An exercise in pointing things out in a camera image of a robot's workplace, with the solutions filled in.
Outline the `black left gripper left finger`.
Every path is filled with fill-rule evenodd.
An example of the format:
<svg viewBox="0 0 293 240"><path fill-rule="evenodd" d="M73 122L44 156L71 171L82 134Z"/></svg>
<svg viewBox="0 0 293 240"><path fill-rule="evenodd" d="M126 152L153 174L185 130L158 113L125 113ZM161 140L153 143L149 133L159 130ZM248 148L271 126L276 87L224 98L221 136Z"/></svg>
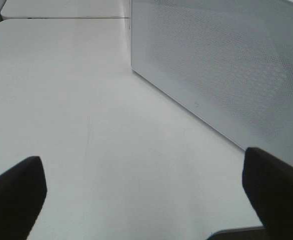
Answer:
<svg viewBox="0 0 293 240"><path fill-rule="evenodd" d="M28 238L47 191L39 156L30 156L0 175L0 240Z"/></svg>

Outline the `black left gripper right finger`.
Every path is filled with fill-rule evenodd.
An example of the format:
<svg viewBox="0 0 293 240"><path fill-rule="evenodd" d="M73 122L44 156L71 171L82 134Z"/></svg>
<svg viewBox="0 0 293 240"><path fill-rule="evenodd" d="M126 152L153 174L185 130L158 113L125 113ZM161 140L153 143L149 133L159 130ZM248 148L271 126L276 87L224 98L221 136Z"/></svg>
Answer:
<svg viewBox="0 0 293 240"><path fill-rule="evenodd" d="M249 147L242 186L270 239L293 240L293 167L258 147Z"/></svg>

